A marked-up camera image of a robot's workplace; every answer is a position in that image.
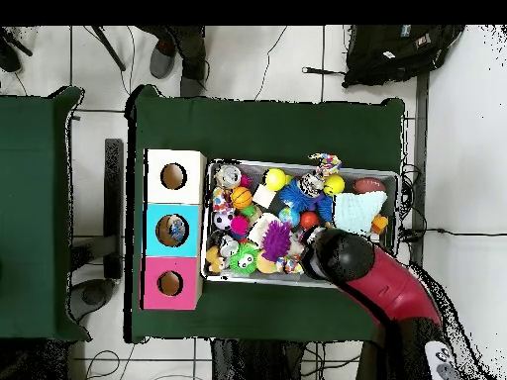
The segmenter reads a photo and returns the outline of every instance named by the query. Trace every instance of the black backpack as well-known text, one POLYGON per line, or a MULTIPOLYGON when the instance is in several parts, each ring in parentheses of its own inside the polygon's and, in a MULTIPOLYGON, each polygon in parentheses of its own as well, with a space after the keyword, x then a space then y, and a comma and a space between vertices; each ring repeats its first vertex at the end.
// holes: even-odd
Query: black backpack
POLYGON ((344 87, 405 81, 444 64, 464 25, 353 25, 344 87))

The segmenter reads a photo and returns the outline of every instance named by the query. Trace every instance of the table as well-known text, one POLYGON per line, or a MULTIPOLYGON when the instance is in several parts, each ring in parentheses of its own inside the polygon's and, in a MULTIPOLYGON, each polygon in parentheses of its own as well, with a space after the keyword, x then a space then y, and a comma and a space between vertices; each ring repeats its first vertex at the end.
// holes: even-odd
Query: table
POLYGON ((344 167, 400 172, 404 104, 281 103, 163 98, 139 86, 128 101, 126 293, 124 337, 213 336, 296 341, 371 338, 374 323, 335 289, 205 282, 191 312, 142 311, 139 276, 143 227, 143 149, 201 151, 236 158, 310 164, 335 153, 344 167))

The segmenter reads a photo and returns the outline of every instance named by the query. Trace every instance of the shoe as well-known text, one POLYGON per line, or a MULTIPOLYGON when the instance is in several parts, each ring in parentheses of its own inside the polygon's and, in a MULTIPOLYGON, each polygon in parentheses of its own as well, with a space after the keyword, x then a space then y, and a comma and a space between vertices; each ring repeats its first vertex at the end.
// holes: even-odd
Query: shoe
POLYGON ((205 65, 204 59, 199 59, 196 62, 183 60, 183 72, 179 83, 179 94, 182 98, 203 96, 205 65))
POLYGON ((169 75, 174 67, 176 47, 173 41, 158 40, 150 60, 150 73, 154 78, 162 79, 169 75))
POLYGON ((21 70, 21 62, 14 49, 0 37, 0 68, 8 73, 21 70))

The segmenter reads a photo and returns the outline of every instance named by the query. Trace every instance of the metal tray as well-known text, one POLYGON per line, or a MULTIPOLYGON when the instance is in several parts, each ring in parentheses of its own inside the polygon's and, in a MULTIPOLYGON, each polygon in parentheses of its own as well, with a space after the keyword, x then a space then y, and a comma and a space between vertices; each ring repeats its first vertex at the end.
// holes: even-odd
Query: metal tray
MULTIPOLYGON (((262 274, 259 271, 254 272, 250 276, 244 276, 235 273, 231 269, 225 269, 220 274, 211 274, 206 271, 206 250, 208 236, 216 230, 212 223, 212 211, 210 211, 210 197, 211 192, 215 188, 214 174, 218 165, 223 164, 224 160, 214 159, 208 162, 205 182, 205 208, 203 220, 203 235, 201 243, 201 274, 204 278, 210 281, 236 281, 243 283, 259 283, 259 284, 276 284, 286 286, 299 286, 299 287, 321 287, 321 288, 334 288, 335 286, 327 281, 314 280, 306 274, 262 274)), ((286 174, 299 176, 315 169, 315 165, 297 165, 297 164, 284 164, 284 163, 269 163, 262 161, 248 161, 248 160, 235 160, 228 161, 230 164, 237 166, 240 171, 252 179, 251 191, 254 192, 259 183, 262 182, 264 173, 272 168, 277 167, 282 169, 286 174)), ((398 231, 400 226, 399 220, 399 207, 401 202, 401 178, 395 172, 377 171, 377 170, 364 170, 364 169, 347 169, 341 168, 340 175, 346 182, 344 192, 354 192, 352 186, 356 179, 363 177, 377 178, 385 185, 387 200, 382 206, 381 214, 389 219, 388 228, 379 237, 379 244, 386 250, 397 252, 399 239, 398 231)), ((271 205, 267 209, 269 213, 277 215, 285 205, 278 198, 276 194, 271 205)))

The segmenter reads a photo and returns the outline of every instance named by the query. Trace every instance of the orange toy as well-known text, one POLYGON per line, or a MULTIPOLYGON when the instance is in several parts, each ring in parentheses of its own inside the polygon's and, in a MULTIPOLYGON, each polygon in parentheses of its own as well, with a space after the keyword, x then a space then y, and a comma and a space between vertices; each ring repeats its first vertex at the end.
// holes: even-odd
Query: orange toy
POLYGON ((377 214, 371 222, 371 230, 378 235, 381 235, 387 226, 387 218, 377 214))
POLYGON ((252 192, 244 186, 239 186, 233 190, 231 194, 233 206, 238 210, 248 207, 252 203, 252 192))

